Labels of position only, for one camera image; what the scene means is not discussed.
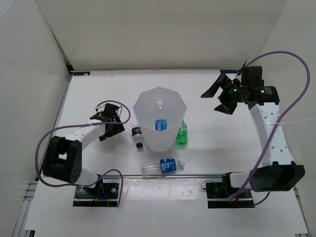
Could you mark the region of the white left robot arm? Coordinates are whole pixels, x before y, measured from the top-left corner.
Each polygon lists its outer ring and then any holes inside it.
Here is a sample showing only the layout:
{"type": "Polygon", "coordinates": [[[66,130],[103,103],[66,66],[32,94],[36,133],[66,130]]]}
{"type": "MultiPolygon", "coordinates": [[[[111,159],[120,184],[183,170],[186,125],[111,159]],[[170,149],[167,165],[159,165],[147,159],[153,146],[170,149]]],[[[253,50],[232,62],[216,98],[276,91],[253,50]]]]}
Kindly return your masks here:
{"type": "Polygon", "coordinates": [[[42,171],[68,184],[80,185],[93,198],[104,193],[100,175],[82,168],[82,151],[93,141],[104,141],[125,131],[119,117],[120,107],[111,103],[98,106],[96,114],[90,117],[89,126],[81,127],[73,133],[50,139],[43,160],[42,171]]]}

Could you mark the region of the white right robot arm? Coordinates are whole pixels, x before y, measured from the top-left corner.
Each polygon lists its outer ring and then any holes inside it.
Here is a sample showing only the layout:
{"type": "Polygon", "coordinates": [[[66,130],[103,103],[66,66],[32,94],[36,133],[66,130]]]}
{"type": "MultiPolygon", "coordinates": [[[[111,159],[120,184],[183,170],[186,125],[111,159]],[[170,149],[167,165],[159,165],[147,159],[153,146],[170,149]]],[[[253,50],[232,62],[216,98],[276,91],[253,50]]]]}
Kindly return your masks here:
{"type": "Polygon", "coordinates": [[[289,151],[280,124],[279,97],[274,86],[265,86],[262,79],[230,79],[220,74],[214,84],[201,95],[212,98],[218,89],[220,105],[215,111],[231,115],[238,103],[248,106],[257,129],[261,154],[248,172],[229,173],[229,181],[222,184],[222,193],[234,199],[246,190],[254,192],[286,192],[291,190],[305,175],[303,165],[296,164],[289,151]]]}

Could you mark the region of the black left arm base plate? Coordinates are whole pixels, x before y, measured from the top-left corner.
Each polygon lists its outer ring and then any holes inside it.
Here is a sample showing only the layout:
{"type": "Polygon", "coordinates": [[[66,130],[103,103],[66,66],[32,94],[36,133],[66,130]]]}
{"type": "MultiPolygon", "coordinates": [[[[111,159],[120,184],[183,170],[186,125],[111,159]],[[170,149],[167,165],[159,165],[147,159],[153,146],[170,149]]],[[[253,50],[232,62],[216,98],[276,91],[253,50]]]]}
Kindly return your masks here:
{"type": "Polygon", "coordinates": [[[74,207],[118,207],[121,185],[119,181],[103,179],[94,188],[77,187],[74,207]]]}

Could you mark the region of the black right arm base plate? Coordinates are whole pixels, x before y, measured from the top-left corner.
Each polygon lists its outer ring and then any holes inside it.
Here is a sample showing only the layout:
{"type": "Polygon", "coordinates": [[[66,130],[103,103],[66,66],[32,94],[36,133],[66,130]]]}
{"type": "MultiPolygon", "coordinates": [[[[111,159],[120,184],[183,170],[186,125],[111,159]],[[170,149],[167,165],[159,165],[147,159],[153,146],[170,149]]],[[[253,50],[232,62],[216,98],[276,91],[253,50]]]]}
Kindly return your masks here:
{"type": "Polygon", "coordinates": [[[211,180],[203,181],[200,185],[203,191],[206,191],[208,209],[235,209],[235,208],[253,208],[254,202],[251,190],[246,190],[237,195],[234,199],[228,200],[228,197],[238,191],[233,188],[228,180],[214,182],[211,180]]]}

